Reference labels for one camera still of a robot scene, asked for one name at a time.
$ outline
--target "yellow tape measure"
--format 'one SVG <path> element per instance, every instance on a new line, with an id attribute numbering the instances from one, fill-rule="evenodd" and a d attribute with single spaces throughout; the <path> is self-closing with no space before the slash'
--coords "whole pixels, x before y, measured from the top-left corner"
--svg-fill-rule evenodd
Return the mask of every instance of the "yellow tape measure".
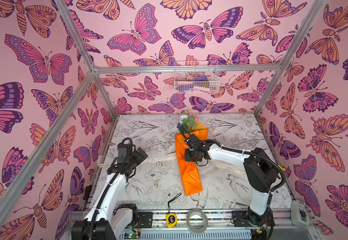
<path id="1" fill-rule="evenodd" d="M 176 223 L 178 222 L 177 215 L 174 213 L 170 213 L 170 203 L 174 201 L 175 199 L 177 199 L 177 197 L 179 197 L 181 194 L 182 194 L 181 192 L 178 193 L 173 199 L 167 202 L 168 214 L 166 214 L 166 222 L 167 222 L 168 228 L 174 227 Z"/>

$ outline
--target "orange paper bag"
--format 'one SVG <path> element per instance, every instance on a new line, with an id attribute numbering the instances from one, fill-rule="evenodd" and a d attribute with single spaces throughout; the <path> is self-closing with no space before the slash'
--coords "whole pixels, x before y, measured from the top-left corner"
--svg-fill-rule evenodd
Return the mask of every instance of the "orange paper bag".
<path id="1" fill-rule="evenodd" d="M 197 124 L 197 127 L 194 128 L 194 132 L 191 132 L 191 134 L 196 135 L 200 140 L 206 140 L 209 130 L 198 121 Z M 183 189 L 185 190 L 186 196 L 201 192 L 202 185 L 200 183 L 197 165 L 195 162 L 185 161 L 185 150 L 189 147 L 185 143 L 185 138 L 180 133 L 175 135 L 175 145 Z"/>

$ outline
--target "wire basket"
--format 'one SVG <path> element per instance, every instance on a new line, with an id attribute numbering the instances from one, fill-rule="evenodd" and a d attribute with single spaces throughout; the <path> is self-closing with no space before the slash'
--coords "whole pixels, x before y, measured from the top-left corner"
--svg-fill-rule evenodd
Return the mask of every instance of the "wire basket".
<path id="1" fill-rule="evenodd" d="M 216 93 L 219 90 L 220 77 L 218 65 L 193 65 L 194 61 L 176 61 L 174 67 L 175 93 Z"/>

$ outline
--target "white floral table surface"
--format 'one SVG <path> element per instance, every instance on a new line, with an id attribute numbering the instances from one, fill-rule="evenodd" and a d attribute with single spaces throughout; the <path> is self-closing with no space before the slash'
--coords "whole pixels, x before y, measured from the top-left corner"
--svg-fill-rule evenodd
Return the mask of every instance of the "white floral table surface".
<path id="1" fill-rule="evenodd" d="M 209 128 L 209 138 L 238 149 L 260 147 L 273 160 L 263 133 L 253 114 L 198 114 L 198 120 Z M 105 163 L 118 155 L 116 145 L 131 137 L 136 147 L 146 151 L 148 158 L 137 167 L 136 175 L 128 180 L 121 203 L 134 203 L 138 209 L 167 209 L 167 202 L 182 193 L 170 204 L 170 209 L 237 209 L 247 208 L 252 187 L 245 175 L 219 162 L 209 161 L 198 167 L 203 191 L 185 196 L 175 154 L 174 134 L 178 133 L 179 115 L 121 115 L 109 146 Z M 102 169 L 93 202 L 99 197 L 107 169 Z M 271 207 L 290 208 L 291 196 L 286 185 L 275 192 Z"/>

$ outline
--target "masking tape roll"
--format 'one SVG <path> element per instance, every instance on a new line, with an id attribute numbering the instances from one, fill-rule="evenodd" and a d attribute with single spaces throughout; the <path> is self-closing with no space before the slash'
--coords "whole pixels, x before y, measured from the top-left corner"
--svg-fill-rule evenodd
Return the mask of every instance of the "masking tape roll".
<path id="1" fill-rule="evenodd" d="M 202 218 L 203 220 L 203 228 L 201 229 L 196 229 L 194 227 L 191 226 L 190 224 L 190 218 L 194 215 L 198 215 Z M 199 235 L 199 234 L 202 234 L 206 231 L 207 229 L 207 226 L 209 224 L 209 221 L 207 219 L 207 216 L 206 214 L 199 210 L 199 209 L 193 209 L 193 210 L 190 210 L 188 213 L 187 213 L 187 217 L 186 217 L 186 225 L 187 225 L 187 229 L 189 230 L 189 232 L 191 232 L 192 234 L 195 234 L 195 235 Z"/>

